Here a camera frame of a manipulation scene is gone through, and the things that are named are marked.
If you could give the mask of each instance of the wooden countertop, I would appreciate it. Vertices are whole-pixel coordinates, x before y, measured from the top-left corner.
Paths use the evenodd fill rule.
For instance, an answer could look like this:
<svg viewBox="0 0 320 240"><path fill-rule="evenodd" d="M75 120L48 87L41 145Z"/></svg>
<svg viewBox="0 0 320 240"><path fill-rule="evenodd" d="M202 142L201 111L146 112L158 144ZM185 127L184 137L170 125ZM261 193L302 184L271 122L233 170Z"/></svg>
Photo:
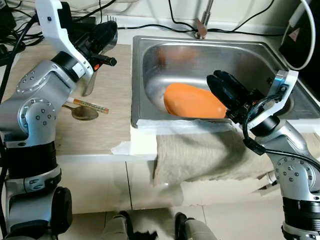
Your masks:
<svg viewBox="0 0 320 240"><path fill-rule="evenodd" d="M11 70L4 99L13 94L24 74L56 54L46 43L28 47ZM71 96L109 108L109 114L99 112L94 120L80 121L71 116L71 110L63 107L56 126L57 155L111 154L111 148L130 140L131 46L118 44L106 54L116 58L117 65L104 65L98 70L91 95L81 97L83 83L80 81Z"/></svg>

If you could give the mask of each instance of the faucet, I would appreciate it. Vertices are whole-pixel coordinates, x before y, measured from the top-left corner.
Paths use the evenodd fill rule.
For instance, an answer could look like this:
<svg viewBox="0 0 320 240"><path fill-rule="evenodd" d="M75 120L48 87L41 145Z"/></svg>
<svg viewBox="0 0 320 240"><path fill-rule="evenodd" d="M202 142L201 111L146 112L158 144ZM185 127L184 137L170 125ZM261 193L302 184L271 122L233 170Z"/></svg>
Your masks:
<svg viewBox="0 0 320 240"><path fill-rule="evenodd" d="M208 4L206 6L206 9L203 12L201 21L199 21L199 19L196 19L196 21L197 21L196 25L197 25L198 32L195 33L195 37L197 39L204 39L206 37L207 25L208 25L209 18L210 18L210 15L211 15L210 11L211 11L213 3L214 3L214 0L209 0Z"/></svg>

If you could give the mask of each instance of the person's foot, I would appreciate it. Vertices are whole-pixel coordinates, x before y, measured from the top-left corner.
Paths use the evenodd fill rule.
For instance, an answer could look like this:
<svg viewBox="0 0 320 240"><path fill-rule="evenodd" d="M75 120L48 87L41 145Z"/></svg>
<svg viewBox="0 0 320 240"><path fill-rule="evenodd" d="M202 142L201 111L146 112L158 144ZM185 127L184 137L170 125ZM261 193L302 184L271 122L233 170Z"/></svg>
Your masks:
<svg viewBox="0 0 320 240"><path fill-rule="evenodd" d="M134 227L132 225L129 213L127 213L126 211L120 211L118 215L124 216L126 223L126 234L128 235L129 239L132 239L134 235Z"/></svg>
<svg viewBox="0 0 320 240"><path fill-rule="evenodd" d="M186 240L185 221L187 216L181 212L178 212L174 219L174 239Z"/></svg>

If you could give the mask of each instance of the gray pants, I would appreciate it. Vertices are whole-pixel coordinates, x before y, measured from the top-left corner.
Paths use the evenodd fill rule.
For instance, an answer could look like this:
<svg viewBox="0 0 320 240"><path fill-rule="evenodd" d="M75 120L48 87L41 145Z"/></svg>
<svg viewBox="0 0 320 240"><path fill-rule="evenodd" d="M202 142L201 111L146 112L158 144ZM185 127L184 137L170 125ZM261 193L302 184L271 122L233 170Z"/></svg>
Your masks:
<svg viewBox="0 0 320 240"><path fill-rule="evenodd" d="M185 231L188 240L218 240L205 223L195 219L185 222Z"/></svg>
<svg viewBox="0 0 320 240"><path fill-rule="evenodd" d="M217 240L212 231L202 221L189 219L185 222L186 238L188 240ZM115 216L103 230L102 240L128 240L126 219Z"/></svg>
<svg viewBox="0 0 320 240"><path fill-rule="evenodd" d="M117 215L107 223L101 236L102 240L128 240L126 219Z"/></svg>

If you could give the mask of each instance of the wall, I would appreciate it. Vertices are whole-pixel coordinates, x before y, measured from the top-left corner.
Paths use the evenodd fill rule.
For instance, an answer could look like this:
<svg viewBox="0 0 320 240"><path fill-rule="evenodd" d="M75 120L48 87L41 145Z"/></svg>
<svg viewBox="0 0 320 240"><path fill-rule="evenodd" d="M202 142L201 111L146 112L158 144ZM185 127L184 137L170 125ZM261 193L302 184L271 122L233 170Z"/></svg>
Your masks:
<svg viewBox="0 0 320 240"><path fill-rule="evenodd" d="M67 0L67 2L72 6L83 8L98 1ZM196 17L201 18L208 0L171 0L171 2L175 18L193 20ZM210 20L239 23L266 8L270 2L271 0L215 0L211 10ZM268 11L252 19L250 24L286 26L299 2L299 0L275 0ZM108 11L122 11L126 9L129 4L130 3L118 3L109 7ZM131 6L123 15L149 17L158 20L168 19L170 18L168 0L139 0L131 3Z"/></svg>

